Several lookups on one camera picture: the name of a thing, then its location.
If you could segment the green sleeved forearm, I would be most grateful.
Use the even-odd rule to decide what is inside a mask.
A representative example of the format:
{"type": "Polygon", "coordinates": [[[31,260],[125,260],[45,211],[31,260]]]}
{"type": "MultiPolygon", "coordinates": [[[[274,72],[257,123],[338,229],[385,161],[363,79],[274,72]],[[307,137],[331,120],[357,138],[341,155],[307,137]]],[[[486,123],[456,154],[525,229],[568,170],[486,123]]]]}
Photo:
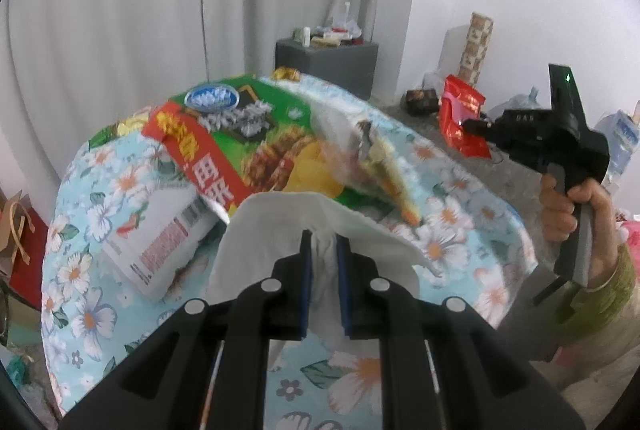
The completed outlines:
{"type": "Polygon", "coordinates": [[[604,285],[568,286],[547,308],[515,305],[499,332],[560,390],[623,391],[639,367],[639,281],[625,244],[604,285]]]}

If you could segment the person's right hand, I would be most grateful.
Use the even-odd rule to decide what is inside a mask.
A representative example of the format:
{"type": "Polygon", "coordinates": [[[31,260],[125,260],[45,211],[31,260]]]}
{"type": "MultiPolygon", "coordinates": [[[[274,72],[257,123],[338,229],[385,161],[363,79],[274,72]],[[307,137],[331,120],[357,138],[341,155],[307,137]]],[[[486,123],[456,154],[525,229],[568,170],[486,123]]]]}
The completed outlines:
{"type": "Polygon", "coordinates": [[[588,287],[602,286],[615,273],[618,260],[618,237],[611,196],[593,179],[572,187],[567,194],[555,190],[556,181],[550,173],[541,177],[540,185],[542,234],[550,243],[564,242],[577,230],[573,213],[578,204],[592,207],[594,224],[588,287]]]}

